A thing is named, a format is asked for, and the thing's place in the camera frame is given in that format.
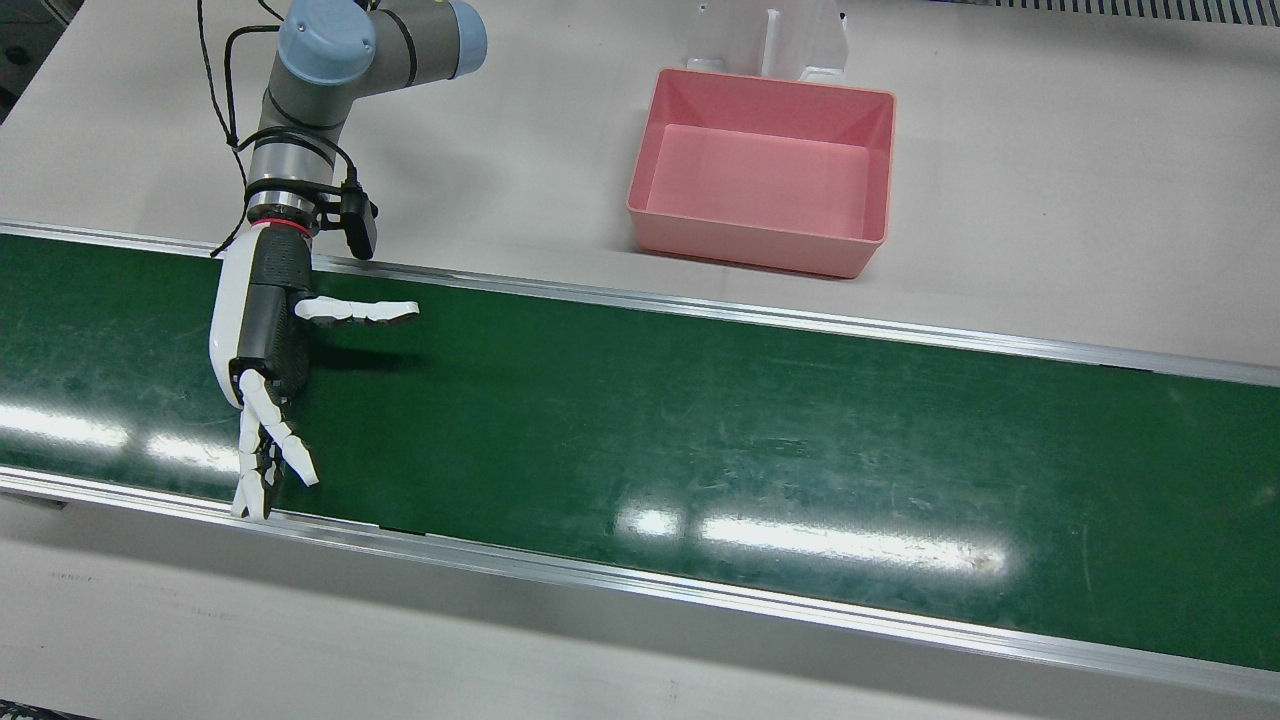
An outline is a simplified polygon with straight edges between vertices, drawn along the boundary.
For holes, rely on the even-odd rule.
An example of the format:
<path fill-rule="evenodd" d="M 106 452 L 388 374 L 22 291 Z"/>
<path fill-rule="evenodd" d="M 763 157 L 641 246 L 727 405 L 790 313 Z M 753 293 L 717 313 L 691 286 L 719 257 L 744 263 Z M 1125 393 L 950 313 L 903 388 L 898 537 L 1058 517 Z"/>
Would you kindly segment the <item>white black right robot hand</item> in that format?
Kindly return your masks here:
<path fill-rule="evenodd" d="M 413 301 L 316 295 L 311 274 L 311 237 L 293 222 L 255 222 L 221 256 L 207 347 L 218 384 L 239 411 L 236 518 L 268 518 L 285 471 L 305 486 L 319 482 L 310 447 L 285 415 L 308 379 L 310 327 L 387 324 L 420 313 Z"/>

